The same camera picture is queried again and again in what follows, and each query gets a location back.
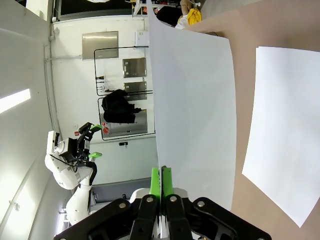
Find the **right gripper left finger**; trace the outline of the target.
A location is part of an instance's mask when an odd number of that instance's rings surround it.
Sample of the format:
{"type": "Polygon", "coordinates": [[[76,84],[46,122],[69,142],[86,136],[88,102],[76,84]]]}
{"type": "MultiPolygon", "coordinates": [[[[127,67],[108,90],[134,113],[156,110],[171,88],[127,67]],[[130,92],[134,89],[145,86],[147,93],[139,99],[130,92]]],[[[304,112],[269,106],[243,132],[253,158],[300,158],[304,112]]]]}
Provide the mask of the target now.
{"type": "Polygon", "coordinates": [[[151,240],[160,207],[159,169],[151,171],[150,189],[133,202],[118,198],[75,225],[55,240],[151,240]]]}

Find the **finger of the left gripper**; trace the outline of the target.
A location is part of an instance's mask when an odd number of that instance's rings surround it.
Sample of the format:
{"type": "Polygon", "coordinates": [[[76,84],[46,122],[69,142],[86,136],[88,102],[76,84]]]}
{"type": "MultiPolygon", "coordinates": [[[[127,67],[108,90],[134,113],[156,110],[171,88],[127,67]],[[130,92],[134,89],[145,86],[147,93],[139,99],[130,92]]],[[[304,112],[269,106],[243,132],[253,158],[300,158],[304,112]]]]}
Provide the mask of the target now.
{"type": "Polygon", "coordinates": [[[102,130],[102,126],[99,124],[92,124],[90,122],[85,123],[83,126],[81,126],[79,128],[79,138],[78,138],[78,142],[82,142],[84,140],[86,141],[91,141],[93,138],[94,133],[101,131],[102,130]]]}
{"type": "Polygon", "coordinates": [[[100,158],[101,156],[102,156],[102,154],[99,152],[90,153],[86,158],[80,159],[77,162],[77,166],[78,167],[88,167],[90,165],[90,163],[94,163],[95,160],[97,158],[100,158]]]}

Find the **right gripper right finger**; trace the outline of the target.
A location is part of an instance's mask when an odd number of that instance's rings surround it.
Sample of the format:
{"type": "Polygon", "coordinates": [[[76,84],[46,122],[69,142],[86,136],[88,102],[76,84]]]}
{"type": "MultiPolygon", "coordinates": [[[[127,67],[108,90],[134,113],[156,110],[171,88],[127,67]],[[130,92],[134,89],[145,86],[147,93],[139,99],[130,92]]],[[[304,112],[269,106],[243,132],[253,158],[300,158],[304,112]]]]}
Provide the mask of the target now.
{"type": "Polygon", "coordinates": [[[172,171],[161,168],[162,207],[171,240],[270,240],[267,232],[207,197],[191,201],[185,190],[173,188],[172,171]]]}

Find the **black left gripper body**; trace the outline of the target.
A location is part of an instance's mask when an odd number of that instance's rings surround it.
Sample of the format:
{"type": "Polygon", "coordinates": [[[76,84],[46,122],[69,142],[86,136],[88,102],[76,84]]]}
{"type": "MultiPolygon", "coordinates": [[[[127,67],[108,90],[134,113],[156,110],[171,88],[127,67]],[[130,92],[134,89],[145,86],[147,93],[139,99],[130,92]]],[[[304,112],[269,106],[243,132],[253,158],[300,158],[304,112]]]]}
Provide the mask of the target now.
{"type": "Polygon", "coordinates": [[[59,156],[63,158],[67,163],[73,163],[83,160],[85,143],[84,140],[79,141],[78,139],[68,138],[62,141],[63,150],[59,153],[59,156]]]}

